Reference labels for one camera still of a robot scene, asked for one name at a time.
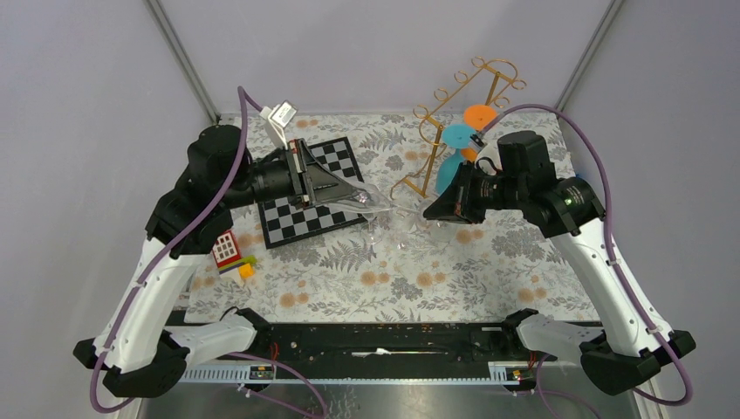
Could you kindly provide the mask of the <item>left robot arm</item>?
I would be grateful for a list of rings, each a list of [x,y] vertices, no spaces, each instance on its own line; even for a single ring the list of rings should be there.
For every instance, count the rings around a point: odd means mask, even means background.
[[[147,222],[140,261],[112,319],[73,350],[92,370],[93,385],[119,398],[161,396],[187,368],[227,354],[266,355],[267,323],[247,308],[205,326],[167,331],[182,287],[232,227],[233,209],[280,198],[311,207],[347,198],[361,182],[357,169],[342,168],[301,139],[251,161],[245,133],[232,125],[204,129],[187,155],[187,167]]]

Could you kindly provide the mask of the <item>teal wine glass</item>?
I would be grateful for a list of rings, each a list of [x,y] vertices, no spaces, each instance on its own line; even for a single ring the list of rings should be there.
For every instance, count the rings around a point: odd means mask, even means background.
[[[441,195],[451,184],[458,166],[466,161],[462,151],[469,147],[471,136],[476,133],[466,124],[453,124],[443,129],[442,142],[452,149],[452,154],[444,158],[435,180],[435,192]]]

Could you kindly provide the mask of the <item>clear champagne flute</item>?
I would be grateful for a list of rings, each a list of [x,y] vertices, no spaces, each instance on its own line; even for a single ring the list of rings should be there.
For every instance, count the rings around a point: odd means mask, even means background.
[[[404,214],[415,214],[417,216],[420,216],[421,211],[425,208],[425,203],[423,202],[418,202],[414,205],[412,205],[411,203],[409,205],[406,205],[405,203],[396,202],[390,199],[388,196],[384,195],[377,188],[377,186],[373,184],[364,182],[351,182],[351,184],[354,185],[357,189],[366,191],[370,195],[370,203],[367,205],[367,209],[337,209],[336,207],[329,208],[360,215],[362,213],[377,213],[378,216],[392,210],[399,210],[402,211]]]

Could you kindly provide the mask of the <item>orange wine glass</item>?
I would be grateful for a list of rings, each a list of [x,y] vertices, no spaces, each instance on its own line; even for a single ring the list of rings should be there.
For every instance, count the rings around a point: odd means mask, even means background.
[[[463,113],[463,122],[465,125],[472,127],[476,132],[486,127],[491,121],[498,116],[498,111],[491,106],[478,104],[469,106]],[[475,162],[476,152],[468,146],[461,150],[462,156],[471,162]]]

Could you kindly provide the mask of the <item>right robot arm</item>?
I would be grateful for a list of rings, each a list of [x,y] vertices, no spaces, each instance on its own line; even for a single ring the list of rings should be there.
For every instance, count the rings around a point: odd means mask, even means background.
[[[577,177],[558,177],[545,139],[532,131],[507,134],[497,148],[498,173],[461,163],[424,217],[479,224],[490,210],[520,210],[572,267],[600,318],[600,327],[593,328],[520,310],[504,320],[504,354],[514,360],[531,351],[553,355],[581,366],[603,393],[619,395],[693,351],[690,333],[674,329],[652,307],[621,261],[592,187]]]

